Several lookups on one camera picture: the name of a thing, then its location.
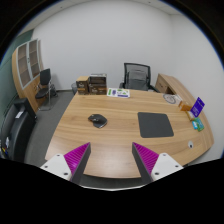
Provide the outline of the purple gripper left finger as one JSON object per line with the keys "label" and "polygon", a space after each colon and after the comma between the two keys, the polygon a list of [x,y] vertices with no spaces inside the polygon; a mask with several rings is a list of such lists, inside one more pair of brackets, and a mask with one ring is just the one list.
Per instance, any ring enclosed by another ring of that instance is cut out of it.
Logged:
{"label": "purple gripper left finger", "polygon": [[79,184],[91,154],[91,144],[81,145],[66,154],[56,154],[41,166],[65,180]]}

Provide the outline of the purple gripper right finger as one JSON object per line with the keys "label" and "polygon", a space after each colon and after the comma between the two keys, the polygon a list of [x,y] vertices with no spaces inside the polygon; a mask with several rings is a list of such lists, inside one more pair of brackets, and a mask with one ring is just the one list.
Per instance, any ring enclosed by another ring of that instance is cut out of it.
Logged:
{"label": "purple gripper right finger", "polygon": [[149,184],[182,169],[167,153],[157,154],[138,143],[132,143],[132,154],[144,184]]}

